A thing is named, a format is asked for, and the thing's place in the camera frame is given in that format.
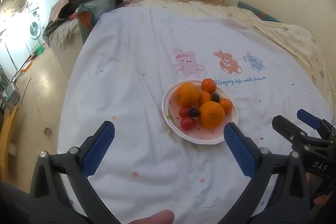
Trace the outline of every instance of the metal bolt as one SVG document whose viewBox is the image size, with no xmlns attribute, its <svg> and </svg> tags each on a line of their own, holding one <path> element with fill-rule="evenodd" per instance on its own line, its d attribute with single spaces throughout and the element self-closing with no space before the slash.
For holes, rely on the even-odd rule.
<svg viewBox="0 0 336 224">
<path fill-rule="evenodd" d="M 46 152 L 46 151 L 42 151 L 42 152 L 40 152 L 40 157 L 41 157 L 41 158 L 44 158 L 46 155 L 47 155 L 47 152 Z"/>
<path fill-rule="evenodd" d="M 292 156 L 293 156 L 294 158 L 298 158 L 298 157 L 299 157 L 299 153 L 298 153 L 298 152 L 295 152 L 295 151 L 293 151 L 293 152 L 292 152 Z"/>
<path fill-rule="evenodd" d="M 70 151 L 71 154 L 76 154 L 78 152 L 78 147 L 76 147 L 76 146 L 71 147 L 69 151 Z"/>
<path fill-rule="evenodd" d="M 260 148 L 260 152 L 263 153 L 263 154 L 268 154 L 269 150 L 266 147 L 262 147 L 262 148 Z"/>
</svg>

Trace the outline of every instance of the plate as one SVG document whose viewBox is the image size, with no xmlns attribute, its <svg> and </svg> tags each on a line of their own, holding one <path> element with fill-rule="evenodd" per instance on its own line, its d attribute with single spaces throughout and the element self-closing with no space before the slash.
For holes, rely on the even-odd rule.
<svg viewBox="0 0 336 224">
<path fill-rule="evenodd" d="M 166 123 L 170 126 L 170 128 L 181 138 L 184 138 L 192 143 L 196 144 L 217 144 L 224 141 L 224 126 L 229 122 L 234 122 L 238 124 L 238 110 L 235 102 L 232 98 L 220 87 L 217 87 L 215 93 L 219 95 L 220 98 L 228 98 L 233 103 L 233 108 L 231 113 L 225 115 L 225 119 L 223 123 L 214 129 L 207 129 L 200 125 L 198 118 L 196 120 L 196 126 L 189 131 L 184 131 L 180 125 L 181 117 L 179 115 L 179 110 L 181 106 L 179 106 L 174 98 L 174 93 L 176 89 L 184 82 L 190 82 L 197 86 L 199 91 L 201 89 L 202 80 L 190 79 L 183 80 L 172 85 L 163 95 L 162 99 L 162 112 L 165 118 Z"/>
</svg>

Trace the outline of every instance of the large orange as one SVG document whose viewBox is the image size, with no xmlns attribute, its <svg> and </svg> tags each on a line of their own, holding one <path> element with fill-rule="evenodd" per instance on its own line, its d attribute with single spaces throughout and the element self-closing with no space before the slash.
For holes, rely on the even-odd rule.
<svg viewBox="0 0 336 224">
<path fill-rule="evenodd" d="M 205 102 L 200 106 L 201 115 L 198 117 L 201 125 L 208 129 L 213 129 L 222 124 L 225 112 L 222 106 L 214 101 Z"/>
<path fill-rule="evenodd" d="M 207 91 L 201 91 L 199 93 L 199 100 L 198 100 L 198 106 L 203 105 L 205 102 L 211 101 L 211 95 Z"/>
<path fill-rule="evenodd" d="M 175 98 L 180 106 L 192 107 L 197 104 L 200 92 L 193 83 L 184 82 L 176 89 Z"/>
<path fill-rule="evenodd" d="M 217 89 L 217 86 L 214 80 L 210 78 L 205 78 L 201 83 L 201 89 L 209 92 L 210 94 L 214 93 Z"/>
<path fill-rule="evenodd" d="M 227 98 L 220 98 L 218 102 L 224 109 L 225 114 L 229 114 L 233 108 L 232 102 Z"/>
</svg>

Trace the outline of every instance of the bunny print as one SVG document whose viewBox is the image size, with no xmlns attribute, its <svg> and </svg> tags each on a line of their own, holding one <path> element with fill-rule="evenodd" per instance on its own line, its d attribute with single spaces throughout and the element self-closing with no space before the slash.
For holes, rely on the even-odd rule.
<svg viewBox="0 0 336 224">
<path fill-rule="evenodd" d="M 259 72 L 261 70 L 267 70 L 267 67 L 263 65 L 263 62 L 261 61 L 260 58 L 252 56 L 249 52 L 247 55 L 243 56 L 243 59 L 245 62 L 250 62 L 252 69 L 255 71 Z"/>
<path fill-rule="evenodd" d="M 213 53 L 215 56 L 219 57 L 222 61 L 219 62 L 220 66 L 222 67 L 222 70 L 227 72 L 228 74 L 232 74 L 233 72 L 237 74 L 242 73 L 242 67 L 238 66 L 238 62 L 234 59 L 232 59 L 232 55 L 225 52 L 222 53 L 221 51 L 219 52 L 214 52 Z"/>
<path fill-rule="evenodd" d="M 173 54 L 177 62 L 173 66 L 178 76 L 188 77 L 195 75 L 198 78 L 203 78 L 207 74 L 205 66 L 197 64 L 195 58 L 196 52 L 183 52 L 181 49 L 175 47 L 173 48 Z"/>
</svg>

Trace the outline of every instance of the yellow patterned sheet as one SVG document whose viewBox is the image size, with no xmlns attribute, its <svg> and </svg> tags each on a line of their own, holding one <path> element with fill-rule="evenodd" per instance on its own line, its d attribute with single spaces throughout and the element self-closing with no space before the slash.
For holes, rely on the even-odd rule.
<svg viewBox="0 0 336 224">
<path fill-rule="evenodd" d="M 335 85 L 331 80 L 324 55 L 308 30 L 297 25 L 262 21 L 249 10 L 237 7 L 211 6 L 199 2 L 167 2 L 146 0 L 131 6 L 148 5 L 189 17 L 234 17 L 290 53 L 306 71 L 336 116 Z"/>
</svg>

